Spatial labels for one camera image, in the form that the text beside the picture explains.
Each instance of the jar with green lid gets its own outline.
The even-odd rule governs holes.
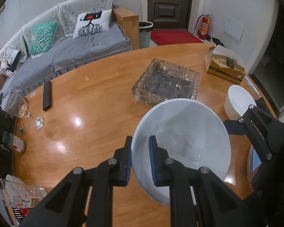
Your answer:
[[[26,144],[22,139],[6,131],[3,132],[2,142],[4,147],[7,149],[11,149],[19,153],[24,152],[26,148]]]

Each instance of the green lid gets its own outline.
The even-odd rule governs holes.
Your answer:
[[[13,142],[13,135],[11,133],[8,133],[7,131],[3,132],[2,142],[5,145],[11,145],[11,143]]]

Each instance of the bowl rim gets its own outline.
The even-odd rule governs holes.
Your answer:
[[[228,99],[229,99],[229,102],[230,102],[231,106],[233,107],[233,109],[235,109],[235,111],[237,112],[238,115],[242,116],[243,114],[241,114],[240,111],[232,104],[232,100],[233,100],[233,99],[230,97],[229,91],[230,91],[230,89],[233,89],[233,88],[243,90],[243,92],[247,93],[247,94],[250,96],[251,100],[253,101],[253,103],[250,103],[250,104],[253,104],[254,106],[257,106],[257,105],[256,105],[256,102],[255,102],[255,100],[254,100],[254,98],[252,97],[252,95],[251,95],[246,89],[244,89],[244,88],[241,87],[240,85],[236,85],[236,84],[231,85],[231,86],[228,88],[227,96],[228,96]]]
[[[141,128],[142,124],[143,124],[144,121],[149,117],[149,115],[150,115],[154,110],[156,110],[157,108],[159,108],[159,107],[165,105],[166,103],[175,102],[175,101],[179,101],[179,100],[180,100],[180,101],[187,101],[187,102],[191,102],[191,103],[196,103],[196,104],[198,104],[198,105],[201,105],[201,106],[205,107],[205,108],[208,109],[210,112],[212,112],[212,113],[220,120],[220,122],[222,123],[222,126],[223,126],[223,128],[224,128],[223,130],[224,130],[224,132],[227,134],[227,136],[228,136],[228,138],[229,138],[228,132],[227,132],[227,130],[226,130],[226,128],[225,128],[225,126],[224,126],[222,120],[220,119],[220,117],[219,117],[211,108],[209,108],[209,107],[206,106],[205,104],[203,104],[203,103],[201,103],[201,102],[198,102],[198,101],[195,101],[195,100],[186,99],[186,98],[175,98],[175,99],[170,99],[170,100],[161,102],[161,103],[157,104],[156,106],[152,107],[152,108],[143,116],[143,118],[140,120],[140,122],[139,122],[139,124],[137,125],[136,130],[135,130],[135,132],[134,132],[134,134],[133,134],[132,146],[131,146],[131,157],[133,157],[133,156],[132,156],[132,153],[133,153],[133,150],[134,150],[134,147],[135,147],[135,144],[136,144],[137,130],[139,130],[139,129]],[[228,170],[229,170],[230,162],[231,162],[231,143],[230,143],[230,139],[229,139],[229,150],[228,150],[228,151],[229,151],[229,160],[228,160],[228,166],[227,166],[227,170],[226,170],[226,173],[225,173],[225,176],[224,176],[223,181],[224,181],[225,178],[226,178],[227,172],[228,172]],[[132,168],[133,168],[133,173],[135,174],[135,178],[136,178],[136,180],[138,181],[138,184],[139,184],[139,186],[141,187],[141,189],[142,189],[144,192],[146,192],[146,194],[147,194],[149,197],[151,197],[154,201],[159,202],[159,203],[165,205],[165,203],[161,202],[161,201],[158,200],[154,195],[152,195],[150,192],[148,192],[146,189],[142,188],[142,186],[141,186],[141,180],[137,177],[137,175],[136,175],[136,173],[135,173],[134,163],[132,162],[131,164],[132,164]]]

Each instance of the ashtray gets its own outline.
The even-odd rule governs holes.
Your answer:
[[[153,59],[131,91],[135,100],[151,105],[175,98],[195,100],[199,81],[199,72]]]

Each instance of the green pillow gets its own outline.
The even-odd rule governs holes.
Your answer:
[[[34,25],[33,40],[29,50],[30,54],[47,52],[53,43],[58,22],[41,23]]]

